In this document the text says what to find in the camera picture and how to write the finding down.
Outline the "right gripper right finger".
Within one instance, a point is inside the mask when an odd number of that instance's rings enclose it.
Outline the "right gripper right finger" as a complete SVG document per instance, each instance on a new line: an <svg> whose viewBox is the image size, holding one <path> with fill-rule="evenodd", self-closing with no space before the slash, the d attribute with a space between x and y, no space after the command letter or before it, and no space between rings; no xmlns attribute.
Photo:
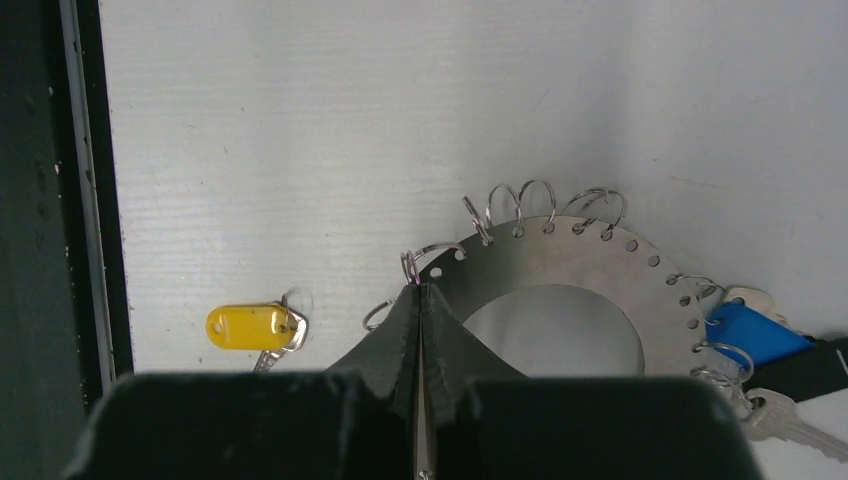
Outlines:
<svg viewBox="0 0 848 480"><path fill-rule="evenodd" d="M424 385L435 423L455 422L470 382L525 377L459 322L435 285L421 285L420 300Z"/></svg>

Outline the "metal disc keyring holder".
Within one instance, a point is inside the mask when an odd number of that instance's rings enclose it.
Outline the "metal disc keyring holder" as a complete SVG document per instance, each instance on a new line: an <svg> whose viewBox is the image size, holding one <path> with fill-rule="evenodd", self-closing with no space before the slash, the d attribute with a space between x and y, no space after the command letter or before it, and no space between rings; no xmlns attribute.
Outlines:
<svg viewBox="0 0 848 480"><path fill-rule="evenodd" d="M709 338L701 302L711 280L624 229L621 193L591 187L533 216L533 188L499 186L512 219L476 211L472 236L404 253L406 278L436 286L459 323L523 373L683 375L740 392L755 363Z"/></svg>

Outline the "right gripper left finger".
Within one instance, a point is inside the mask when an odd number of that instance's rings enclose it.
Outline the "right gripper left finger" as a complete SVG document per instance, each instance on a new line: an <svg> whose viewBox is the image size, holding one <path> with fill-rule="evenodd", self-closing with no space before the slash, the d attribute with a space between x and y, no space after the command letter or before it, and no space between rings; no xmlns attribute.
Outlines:
<svg viewBox="0 0 848 480"><path fill-rule="evenodd" d="M404 287L381 325L326 371L357 376L389 411L409 416L416 398L421 310L422 288Z"/></svg>

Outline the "yellow tagged key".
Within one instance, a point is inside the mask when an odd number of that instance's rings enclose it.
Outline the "yellow tagged key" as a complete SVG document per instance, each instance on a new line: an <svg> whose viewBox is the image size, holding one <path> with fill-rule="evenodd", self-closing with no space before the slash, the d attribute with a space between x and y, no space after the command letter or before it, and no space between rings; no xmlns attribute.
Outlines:
<svg viewBox="0 0 848 480"><path fill-rule="evenodd" d="M283 295L264 303L218 306L207 314L204 327L217 348L256 353L253 371L265 373L285 355L303 347L309 320Z"/></svg>

